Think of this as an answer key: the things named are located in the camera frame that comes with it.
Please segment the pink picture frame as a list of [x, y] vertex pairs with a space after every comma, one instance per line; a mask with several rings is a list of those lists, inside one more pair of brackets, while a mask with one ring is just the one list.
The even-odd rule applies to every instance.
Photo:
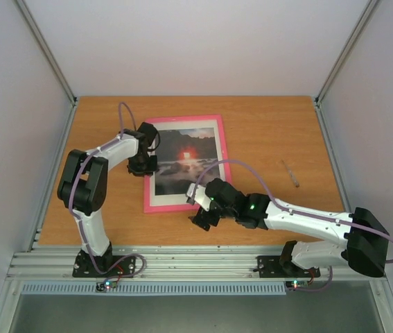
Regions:
[[[225, 139], [225, 130], [223, 126], [222, 116], [219, 114], [198, 115], [198, 116], [181, 116], [181, 117], [157, 117], [146, 120], [151, 123], [158, 132], [168, 129], [190, 129], [190, 128], [214, 128], [216, 136], [216, 146], [218, 149], [218, 160], [226, 160], [227, 142]], [[161, 139], [156, 138], [151, 148], [159, 148]], [[228, 164], [215, 166], [210, 170], [207, 168], [200, 174], [202, 179], [200, 185], [205, 186], [208, 182], [215, 178], [220, 178], [230, 182], [232, 174]], [[162, 212], [178, 212], [185, 210], [194, 210], [197, 205], [189, 205], [185, 194], [157, 196], [155, 195], [155, 174], [156, 172], [144, 179], [144, 204], [143, 211], [145, 213], [162, 213]]]

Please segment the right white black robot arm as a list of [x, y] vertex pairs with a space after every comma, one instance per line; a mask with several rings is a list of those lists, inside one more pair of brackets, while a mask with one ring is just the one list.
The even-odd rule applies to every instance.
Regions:
[[247, 229], [286, 230], [314, 237], [314, 242], [287, 241], [279, 258], [282, 271], [348, 266], [370, 278], [381, 278], [387, 264], [388, 232], [367, 209], [324, 212], [292, 205], [267, 194], [243, 194], [216, 178], [205, 186], [192, 183], [187, 202], [197, 204], [190, 220], [203, 230], [232, 219]]

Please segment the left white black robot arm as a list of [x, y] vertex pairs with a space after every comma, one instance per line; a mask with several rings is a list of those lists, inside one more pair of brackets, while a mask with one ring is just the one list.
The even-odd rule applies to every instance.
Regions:
[[89, 255], [89, 267], [98, 276], [106, 276], [114, 268], [101, 212], [107, 196], [108, 173], [126, 161], [128, 173], [152, 176], [157, 170], [157, 157], [151, 155], [151, 146], [159, 139], [158, 130], [143, 122], [138, 129], [125, 129], [102, 146], [90, 151], [74, 149], [67, 156], [57, 195], [74, 218], [81, 250]]

